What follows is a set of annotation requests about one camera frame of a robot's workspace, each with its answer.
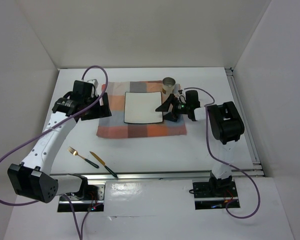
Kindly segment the checkered orange blue cloth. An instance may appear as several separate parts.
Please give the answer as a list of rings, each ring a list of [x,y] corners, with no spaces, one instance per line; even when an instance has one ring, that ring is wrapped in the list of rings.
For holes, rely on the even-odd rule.
[[[127,139],[147,137],[168,137],[186,135],[186,125],[181,116],[178,121],[164,121],[151,124],[129,124],[124,122],[125,93],[152,93],[162,90],[162,81],[109,82],[106,89],[111,111],[110,117],[101,118],[96,135],[104,139]]]

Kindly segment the square white plate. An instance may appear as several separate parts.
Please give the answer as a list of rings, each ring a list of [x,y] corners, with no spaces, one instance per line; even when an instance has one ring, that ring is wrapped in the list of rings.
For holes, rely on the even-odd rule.
[[[161,92],[126,92],[124,123],[137,125],[162,123],[163,113],[156,111],[161,105]]]

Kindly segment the metal cup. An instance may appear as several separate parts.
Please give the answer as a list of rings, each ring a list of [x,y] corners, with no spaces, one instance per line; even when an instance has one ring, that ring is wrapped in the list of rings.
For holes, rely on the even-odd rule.
[[[170,95],[175,89],[176,81],[172,77],[165,77],[162,80],[162,92],[165,95]]]

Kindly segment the gold knife green handle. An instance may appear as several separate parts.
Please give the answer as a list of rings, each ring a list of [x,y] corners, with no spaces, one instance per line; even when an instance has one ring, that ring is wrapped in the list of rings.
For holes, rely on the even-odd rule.
[[[94,152],[92,152],[92,151],[90,151],[90,154],[96,159],[96,160],[98,160],[98,162],[101,164],[101,165],[103,165],[103,167],[114,177],[114,178],[116,178],[116,179],[118,179],[119,177],[118,177],[118,175],[112,170],[112,169],[110,169],[107,165],[106,165],[106,163],[97,155],[97,154],[95,154]]]

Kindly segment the gold fork green handle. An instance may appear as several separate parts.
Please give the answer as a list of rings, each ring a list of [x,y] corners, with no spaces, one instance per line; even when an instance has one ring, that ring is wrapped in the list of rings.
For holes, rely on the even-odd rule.
[[[99,168],[99,165],[97,165],[96,163],[92,162],[91,160],[81,156],[77,150],[75,150],[74,148],[72,147],[68,147],[67,149],[73,156],[78,156],[79,158],[81,158],[82,160],[84,160],[86,163],[88,163],[89,165],[93,166],[94,168],[98,169]]]

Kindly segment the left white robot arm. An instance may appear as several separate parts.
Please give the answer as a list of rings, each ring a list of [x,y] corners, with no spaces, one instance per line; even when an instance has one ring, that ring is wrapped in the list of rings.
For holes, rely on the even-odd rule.
[[[87,197],[92,187],[88,179],[76,173],[52,176],[54,160],[68,134],[78,121],[110,117],[108,94],[97,94],[98,81],[76,80],[73,89],[59,98],[52,108],[45,135],[41,136],[20,164],[7,170],[15,193],[35,201],[49,203],[56,196],[72,194]]]

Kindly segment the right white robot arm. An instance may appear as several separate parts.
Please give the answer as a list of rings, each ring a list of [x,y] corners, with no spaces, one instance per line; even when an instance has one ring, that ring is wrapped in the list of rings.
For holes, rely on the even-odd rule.
[[[177,122],[180,115],[186,115],[193,122],[205,120],[206,144],[210,156],[216,160],[210,172],[208,192],[220,196],[229,192],[233,183],[233,151],[245,132],[243,120],[232,101],[215,104],[215,99],[206,90],[198,87],[185,88],[179,96],[171,93],[155,111],[165,113],[164,120]]]

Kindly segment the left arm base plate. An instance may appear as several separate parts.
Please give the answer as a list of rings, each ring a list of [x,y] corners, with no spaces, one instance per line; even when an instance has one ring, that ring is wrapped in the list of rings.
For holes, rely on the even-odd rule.
[[[87,212],[91,208],[92,212],[103,212],[105,190],[105,183],[97,183],[90,185],[88,191],[82,197],[78,197],[74,193],[67,193],[66,196],[71,201],[76,213]]]

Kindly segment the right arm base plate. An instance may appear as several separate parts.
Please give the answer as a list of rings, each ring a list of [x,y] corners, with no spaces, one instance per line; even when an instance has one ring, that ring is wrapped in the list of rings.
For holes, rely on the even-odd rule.
[[[188,191],[194,197],[196,210],[240,208],[237,186],[234,181],[223,188],[213,188],[209,182],[193,182]]]

